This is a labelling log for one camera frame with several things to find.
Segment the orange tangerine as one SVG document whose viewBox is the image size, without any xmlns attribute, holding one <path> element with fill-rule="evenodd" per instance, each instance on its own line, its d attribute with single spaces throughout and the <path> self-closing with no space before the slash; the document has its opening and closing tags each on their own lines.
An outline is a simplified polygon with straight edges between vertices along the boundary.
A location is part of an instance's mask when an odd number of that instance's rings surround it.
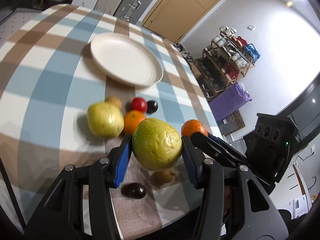
<svg viewBox="0 0 320 240">
<path fill-rule="evenodd" d="M 127 114 L 124 116 L 123 132 L 125 134 L 132 135 L 135 132 L 138 125 L 145 119 L 146 119 L 145 115 L 140 111 L 131 110 L 127 112 Z"/>
<path fill-rule="evenodd" d="M 198 120 L 191 119 L 186 121 L 181 128 L 181 135 L 191 137 L 194 133 L 200 132 L 208 135 L 206 128 Z"/>
</svg>

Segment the green-yellow guava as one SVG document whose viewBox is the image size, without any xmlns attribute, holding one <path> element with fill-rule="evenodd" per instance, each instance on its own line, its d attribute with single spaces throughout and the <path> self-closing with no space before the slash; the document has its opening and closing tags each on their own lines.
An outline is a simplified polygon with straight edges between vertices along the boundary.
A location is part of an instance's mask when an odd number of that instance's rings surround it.
<svg viewBox="0 0 320 240">
<path fill-rule="evenodd" d="M 152 171 L 164 171 L 181 156 L 182 139 L 170 124 L 156 118 L 140 122 L 132 136 L 137 161 Z"/>
</svg>

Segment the dark purple plum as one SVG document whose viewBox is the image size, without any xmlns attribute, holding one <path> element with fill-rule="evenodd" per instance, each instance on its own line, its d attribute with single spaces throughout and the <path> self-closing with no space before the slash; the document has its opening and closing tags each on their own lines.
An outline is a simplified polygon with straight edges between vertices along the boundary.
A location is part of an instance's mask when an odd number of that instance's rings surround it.
<svg viewBox="0 0 320 240">
<path fill-rule="evenodd" d="M 146 112 L 149 114 L 155 113 L 158 111 L 158 103 L 157 101 L 149 100 L 147 102 L 147 110 Z"/>
</svg>

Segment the red tomato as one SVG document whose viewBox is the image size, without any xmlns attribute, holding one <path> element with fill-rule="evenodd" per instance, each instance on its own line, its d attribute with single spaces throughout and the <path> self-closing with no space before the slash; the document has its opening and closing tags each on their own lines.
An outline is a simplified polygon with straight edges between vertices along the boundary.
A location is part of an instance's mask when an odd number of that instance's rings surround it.
<svg viewBox="0 0 320 240">
<path fill-rule="evenodd" d="M 136 97 L 131 101 L 131 109 L 145 113 L 148 109 L 148 104 L 143 98 Z"/>
</svg>

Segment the yellow guava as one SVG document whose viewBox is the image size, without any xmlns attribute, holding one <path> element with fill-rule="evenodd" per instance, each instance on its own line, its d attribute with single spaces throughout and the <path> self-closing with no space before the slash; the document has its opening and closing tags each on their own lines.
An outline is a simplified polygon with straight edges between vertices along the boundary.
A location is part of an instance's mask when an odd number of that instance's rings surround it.
<svg viewBox="0 0 320 240">
<path fill-rule="evenodd" d="M 111 139 L 120 136 L 124 129 L 124 117 L 113 103 L 102 101 L 89 106 L 87 123 L 97 137 Z"/>
</svg>

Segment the brown longan fruit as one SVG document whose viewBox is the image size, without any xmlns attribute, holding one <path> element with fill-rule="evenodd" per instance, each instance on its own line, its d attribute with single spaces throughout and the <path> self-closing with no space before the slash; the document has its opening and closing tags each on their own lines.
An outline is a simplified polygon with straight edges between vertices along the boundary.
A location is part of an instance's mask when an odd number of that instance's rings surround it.
<svg viewBox="0 0 320 240">
<path fill-rule="evenodd" d="M 123 103 L 122 101 L 120 100 L 120 98 L 112 95 L 112 96 L 109 96 L 105 99 L 106 102 L 109 102 L 109 103 L 112 103 L 114 104 L 115 106 L 117 106 L 119 109 L 122 109 L 122 106 L 123 106 Z"/>
</svg>

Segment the purple bag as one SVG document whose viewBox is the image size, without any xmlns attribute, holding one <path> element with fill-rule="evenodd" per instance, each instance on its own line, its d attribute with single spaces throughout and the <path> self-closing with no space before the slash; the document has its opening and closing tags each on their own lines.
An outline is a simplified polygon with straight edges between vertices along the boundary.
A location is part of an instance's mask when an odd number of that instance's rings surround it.
<svg viewBox="0 0 320 240">
<path fill-rule="evenodd" d="M 209 106 L 215 120 L 220 121 L 251 101 L 252 98 L 244 85 L 236 82 L 214 98 Z"/>
</svg>

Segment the wooden shoe rack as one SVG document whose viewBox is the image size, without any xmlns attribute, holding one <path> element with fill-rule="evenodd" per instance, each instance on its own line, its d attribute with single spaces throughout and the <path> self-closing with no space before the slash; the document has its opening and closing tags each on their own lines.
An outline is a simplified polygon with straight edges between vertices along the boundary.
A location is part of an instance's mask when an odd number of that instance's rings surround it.
<svg viewBox="0 0 320 240">
<path fill-rule="evenodd" d="M 202 50 L 202 56 L 194 61 L 200 72 L 196 79 L 207 101 L 244 78 L 260 59 L 254 44 L 236 36 L 234 28 L 223 25 L 219 30 Z"/>
</svg>

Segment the cream round plate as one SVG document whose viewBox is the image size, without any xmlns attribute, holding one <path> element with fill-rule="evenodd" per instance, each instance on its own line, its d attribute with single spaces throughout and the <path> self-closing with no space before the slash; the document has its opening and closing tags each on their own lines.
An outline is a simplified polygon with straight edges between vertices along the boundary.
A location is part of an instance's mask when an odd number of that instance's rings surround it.
<svg viewBox="0 0 320 240">
<path fill-rule="evenodd" d="M 145 88 L 163 78 L 163 68 L 154 53 L 123 34 L 99 34 L 91 41 L 90 50 L 95 64 L 119 83 Z"/>
</svg>

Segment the checkered tablecloth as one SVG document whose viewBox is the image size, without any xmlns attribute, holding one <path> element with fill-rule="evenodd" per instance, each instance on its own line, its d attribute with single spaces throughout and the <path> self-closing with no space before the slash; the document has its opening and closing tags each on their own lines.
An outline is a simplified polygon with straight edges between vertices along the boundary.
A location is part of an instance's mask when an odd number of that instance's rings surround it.
<svg viewBox="0 0 320 240">
<path fill-rule="evenodd" d="M 90 50 L 93 38 L 103 33 L 123 34 L 151 50 L 163 68 L 162 80 L 140 89 L 108 77 Z M 197 119 L 209 133 L 220 135 L 189 64 L 173 45 L 146 29 L 62 4 L 25 23 L 1 47 L 1 160 L 27 223 L 66 165 L 92 165 L 120 146 L 125 135 L 105 140 L 87 125 L 89 106 L 112 95 L 123 102 L 123 111 L 141 96 L 157 101 L 153 117 L 177 130 Z M 189 182 L 182 159 L 172 171 L 174 181 L 156 186 L 152 171 L 131 153 L 123 182 L 110 189 L 120 239 L 197 217 L 202 191 Z M 121 188 L 131 183 L 145 186 L 146 196 L 125 197 Z"/>
</svg>

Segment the wooden door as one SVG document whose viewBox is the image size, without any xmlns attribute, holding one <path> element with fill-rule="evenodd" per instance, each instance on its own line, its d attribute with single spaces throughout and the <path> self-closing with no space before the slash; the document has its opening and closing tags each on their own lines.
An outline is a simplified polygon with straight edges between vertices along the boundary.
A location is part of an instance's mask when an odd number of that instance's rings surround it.
<svg viewBox="0 0 320 240">
<path fill-rule="evenodd" d="M 158 0 L 142 26 L 179 42 L 221 0 Z"/>
</svg>

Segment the silver-grey suitcase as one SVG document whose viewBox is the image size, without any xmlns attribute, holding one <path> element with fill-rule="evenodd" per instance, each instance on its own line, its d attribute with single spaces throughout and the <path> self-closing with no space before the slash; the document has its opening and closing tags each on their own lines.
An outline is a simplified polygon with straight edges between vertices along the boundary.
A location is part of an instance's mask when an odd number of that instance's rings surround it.
<svg viewBox="0 0 320 240">
<path fill-rule="evenodd" d="M 136 24 L 153 0 L 122 0 L 114 16 Z"/>
</svg>

